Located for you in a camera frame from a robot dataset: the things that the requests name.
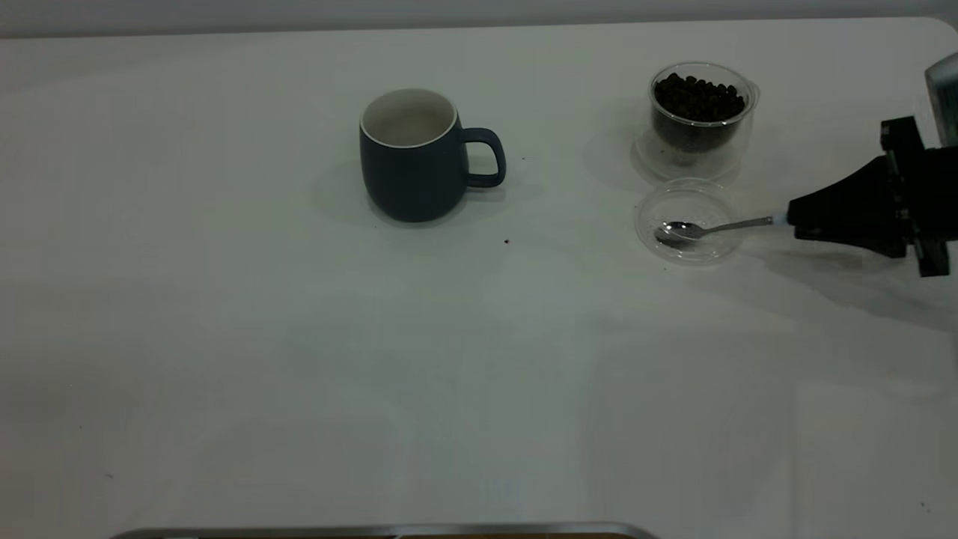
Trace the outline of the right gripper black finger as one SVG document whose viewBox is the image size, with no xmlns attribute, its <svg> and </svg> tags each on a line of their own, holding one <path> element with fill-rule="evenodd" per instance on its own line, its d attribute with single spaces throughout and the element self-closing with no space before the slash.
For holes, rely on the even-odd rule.
<svg viewBox="0 0 958 539">
<path fill-rule="evenodd" d="M 893 225 L 895 201 L 886 157 L 873 158 L 848 177 L 793 199 L 788 204 L 787 222 L 790 225 Z"/>
<path fill-rule="evenodd" d="M 793 225 L 794 237 L 802 241 L 838 243 L 869 250 L 890 259 L 904 258 L 908 243 L 894 224 L 884 225 Z"/>
</svg>

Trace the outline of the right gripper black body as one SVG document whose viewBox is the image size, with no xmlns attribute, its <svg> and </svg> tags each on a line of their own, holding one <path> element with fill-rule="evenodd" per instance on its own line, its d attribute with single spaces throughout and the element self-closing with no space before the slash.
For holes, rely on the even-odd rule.
<svg viewBox="0 0 958 539">
<path fill-rule="evenodd" d="M 957 238 L 957 149 L 927 149 L 913 117 L 882 122 L 897 232 L 923 278 L 951 274 L 949 243 Z"/>
</svg>

